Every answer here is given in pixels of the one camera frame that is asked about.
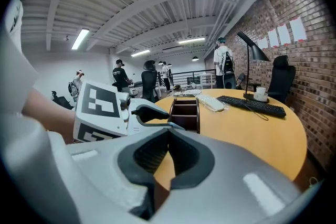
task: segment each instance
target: paper on wall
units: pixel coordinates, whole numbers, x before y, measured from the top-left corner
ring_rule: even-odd
[[[285,24],[282,24],[279,27],[277,27],[277,29],[278,29],[281,44],[289,45],[290,37],[289,37],[287,26]]]
[[[289,23],[293,31],[294,41],[301,42],[307,39],[306,31],[300,17],[291,20]]]
[[[258,47],[260,49],[267,49],[268,48],[268,43],[267,43],[267,38],[260,38],[258,41]]]
[[[271,47],[279,46],[278,35],[275,29],[272,29],[271,31],[268,32],[268,37]]]

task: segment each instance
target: black keyboard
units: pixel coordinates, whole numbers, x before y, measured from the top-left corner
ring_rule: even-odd
[[[254,112],[271,115],[278,118],[283,118],[286,116],[284,109],[280,106],[266,104],[258,101],[240,99],[230,96],[221,96],[217,98],[221,102],[236,106],[238,108],[252,110]]]

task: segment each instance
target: black pants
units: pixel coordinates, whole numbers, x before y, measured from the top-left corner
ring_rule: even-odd
[[[223,89],[223,76],[216,76],[216,88],[217,89]]]
[[[170,90],[169,79],[163,79],[163,81],[164,81],[164,84],[166,85],[166,89],[167,89],[167,91],[169,91],[169,90]]]

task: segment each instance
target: railing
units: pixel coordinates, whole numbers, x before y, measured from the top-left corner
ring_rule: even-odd
[[[200,76],[202,74],[211,74],[211,76]],[[192,82],[196,85],[210,86],[211,78],[212,84],[216,83],[216,70],[215,69],[205,69],[189,72],[173,73],[173,85],[181,85],[182,87],[190,85]]]

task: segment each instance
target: ceiling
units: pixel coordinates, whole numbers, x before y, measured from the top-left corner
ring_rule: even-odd
[[[229,25],[244,0],[22,0],[22,44],[39,43],[47,51],[70,50],[82,28],[90,34],[80,50],[112,48],[129,56],[150,49],[151,57],[189,52],[205,54],[211,40]],[[176,47],[177,40],[206,37]]]

